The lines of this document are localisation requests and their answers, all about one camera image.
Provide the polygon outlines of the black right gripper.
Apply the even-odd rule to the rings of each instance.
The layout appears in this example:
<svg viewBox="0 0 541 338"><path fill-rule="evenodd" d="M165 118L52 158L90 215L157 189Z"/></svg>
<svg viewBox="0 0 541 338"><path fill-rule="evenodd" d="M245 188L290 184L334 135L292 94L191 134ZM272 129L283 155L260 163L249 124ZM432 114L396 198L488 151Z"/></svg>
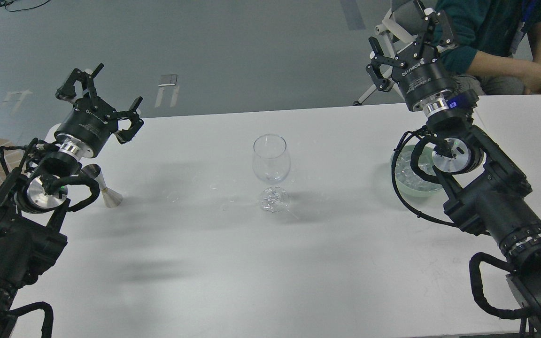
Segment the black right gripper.
<svg viewBox="0 0 541 338"><path fill-rule="evenodd" d="M376 90L390 92L397 85L410 111L421 111L420 102L440 92L453 92L455 81L448 75L439 54L459 47L453 20L423 0L413 0L414 43L398 54L385 55L376 37L369 37L372 52L366 71Z"/></svg>

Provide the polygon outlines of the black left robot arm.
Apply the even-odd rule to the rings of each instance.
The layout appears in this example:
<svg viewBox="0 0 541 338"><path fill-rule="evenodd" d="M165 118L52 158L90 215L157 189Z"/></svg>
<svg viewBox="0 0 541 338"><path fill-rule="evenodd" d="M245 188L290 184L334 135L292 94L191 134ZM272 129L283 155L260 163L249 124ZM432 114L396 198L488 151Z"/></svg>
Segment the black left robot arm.
<svg viewBox="0 0 541 338"><path fill-rule="evenodd" d="M54 312L47 302L12 309L17 291L32 285L53 267L68 243L61 232L67 213L77 212L108 191L101 167L83 166L95 158L114 135L118 143L131 141L144 126L138 107L142 97L119 111L97 94L92 71L74 69L56 91L56 98L73 107L54 132L54 141L38 138L19 147L22 158L9 169L0 147L6 179L0 186L0 338L11 336L19 317L42 310L41 336L52 335Z"/></svg>

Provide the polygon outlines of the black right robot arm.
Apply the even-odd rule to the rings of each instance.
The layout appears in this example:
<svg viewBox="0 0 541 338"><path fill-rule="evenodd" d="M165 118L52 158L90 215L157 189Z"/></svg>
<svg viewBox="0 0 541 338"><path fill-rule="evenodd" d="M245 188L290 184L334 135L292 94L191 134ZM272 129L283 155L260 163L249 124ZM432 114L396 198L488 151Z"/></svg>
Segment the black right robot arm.
<svg viewBox="0 0 541 338"><path fill-rule="evenodd" d="M376 37L367 73L374 88L388 92L397 85L410 111L427 121L405 132L391 163L396 186L396 161L404 146L417 138L410 166L424 181L440 184L448 200L446 225L463 232L489 235L504 255L502 261L476 253L469 261L471 291L484 312L521 321L519 335L541 336L541 219L524 198L532 186L523 171L481 128L473 124L478 96L472 90L455 95L440 52L458 47L453 22L445 11L434 11L420 0L406 0L406 12L392 2L378 33L403 41L404 48L384 51Z"/></svg>

